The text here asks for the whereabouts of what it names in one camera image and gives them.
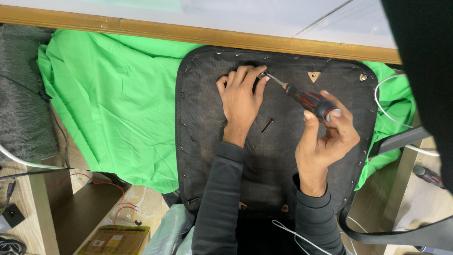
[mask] black sleeve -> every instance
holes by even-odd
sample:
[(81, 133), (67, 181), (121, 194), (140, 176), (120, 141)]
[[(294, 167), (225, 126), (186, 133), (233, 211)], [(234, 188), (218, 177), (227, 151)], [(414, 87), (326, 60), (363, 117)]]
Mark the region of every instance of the black sleeve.
[[(346, 255), (338, 230), (335, 214), (330, 204), (328, 188), (322, 197), (312, 197), (300, 191), (299, 174), (293, 176), (293, 193), (296, 196), (296, 232), (333, 255)], [(308, 242), (296, 238), (311, 255), (325, 255)]]
[(237, 254), (236, 225), (244, 150), (220, 142), (192, 238), (192, 254)]

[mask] person's left hand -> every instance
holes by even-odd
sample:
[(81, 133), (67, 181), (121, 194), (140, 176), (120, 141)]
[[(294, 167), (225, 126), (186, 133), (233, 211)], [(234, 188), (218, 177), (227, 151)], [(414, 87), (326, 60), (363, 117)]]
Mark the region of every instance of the person's left hand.
[(224, 142), (244, 147), (247, 133), (263, 102), (264, 86), (269, 77), (264, 76), (259, 80), (255, 94), (252, 93), (253, 83), (266, 69), (266, 66), (240, 66), (237, 72), (232, 71), (217, 81), (223, 112), (228, 120), (223, 134)]

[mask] green screen cloth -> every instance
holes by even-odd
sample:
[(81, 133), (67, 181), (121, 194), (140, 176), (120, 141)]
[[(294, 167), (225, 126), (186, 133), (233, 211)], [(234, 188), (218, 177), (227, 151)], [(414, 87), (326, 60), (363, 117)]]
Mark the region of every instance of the green screen cloth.
[(197, 47), (61, 29), (39, 47), (46, 92), (91, 171), (161, 193), (178, 188), (176, 72)]
[[(378, 81), (387, 77), (397, 75), (397, 73), (383, 63), (361, 61), (369, 66), (376, 74)], [(395, 77), (385, 81), (379, 86), (379, 104), (382, 108), (396, 121), (406, 125), (411, 125), (415, 113), (415, 99), (410, 90), (409, 82), (406, 77)], [(390, 135), (407, 130), (408, 127), (395, 123), (388, 118), (381, 109), (377, 110), (376, 124), (374, 126), (373, 137), (371, 138), (370, 148), (375, 141)], [(362, 174), (355, 190), (358, 190), (365, 184), (365, 180), (376, 170), (385, 167), (387, 164), (395, 161), (401, 155), (401, 150), (396, 149), (374, 157), (371, 161), (368, 159), (363, 165)]]

